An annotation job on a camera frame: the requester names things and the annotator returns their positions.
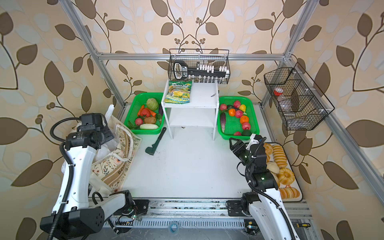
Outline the cream floral tote bag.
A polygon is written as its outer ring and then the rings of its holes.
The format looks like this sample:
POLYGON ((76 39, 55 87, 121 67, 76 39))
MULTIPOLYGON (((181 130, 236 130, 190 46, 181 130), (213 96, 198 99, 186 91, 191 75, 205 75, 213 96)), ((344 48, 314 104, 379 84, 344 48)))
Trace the cream floral tote bag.
POLYGON ((104 159, 93 163, 97 150, 91 147, 65 149, 74 166, 74 183, 91 185, 94 192, 102 195, 123 190, 131 163, 142 141, 115 117, 112 116, 111 122, 115 124, 118 147, 104 159))

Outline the white plastic grocery bag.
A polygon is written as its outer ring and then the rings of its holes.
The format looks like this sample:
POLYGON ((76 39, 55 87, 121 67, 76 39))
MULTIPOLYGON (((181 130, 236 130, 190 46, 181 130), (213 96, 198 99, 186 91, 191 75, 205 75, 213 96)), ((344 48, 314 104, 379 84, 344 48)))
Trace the white plastic grocery bag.
POLYGON ((109 105, 109 108, 105 115, 102 115, 103 126, 102 133, 105 136, 101 148, 97 150, 93 163, 104 159, 108 154, 111 154, 118 147, 118 139, 115 131, 115 124, 111 122, 112 114, 115 109, 113 104, 109 105))

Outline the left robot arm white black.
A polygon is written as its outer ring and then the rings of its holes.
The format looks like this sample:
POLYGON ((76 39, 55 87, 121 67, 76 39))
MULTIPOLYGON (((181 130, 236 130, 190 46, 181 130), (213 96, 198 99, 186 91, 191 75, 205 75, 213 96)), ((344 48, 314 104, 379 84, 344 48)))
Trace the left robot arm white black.
POLYGON ((57 202, 50 216, 41 219, 40 228, 48 239, 69 240, 86 238, 98 233, 115 213, 134 210, 135 202, 129 191, 111 194, 94 206, 89 206, 88 187, 91 165, 101 146, 114 138, 106 117, 100 113, 83 114, 74 133, 63 139, 54 131, 60 124, 72 121, 66 118, 55 123, 50 130, 52 138, 60 142, 59 149, 66 170, 57 202))

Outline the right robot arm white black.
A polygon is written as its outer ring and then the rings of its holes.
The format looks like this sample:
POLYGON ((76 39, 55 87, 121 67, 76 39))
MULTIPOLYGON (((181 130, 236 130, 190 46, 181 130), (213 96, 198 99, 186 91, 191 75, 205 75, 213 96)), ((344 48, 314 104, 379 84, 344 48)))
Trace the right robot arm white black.
POLYGON ((245 166, 245 177, 251 191, 241 197, 242 212, 256 220, 265 240, 298 240, 294 225, 284 207, 273 172, 267 169, 266 137, 251 135, 248 144, 230 138, 230 150, 245 166))

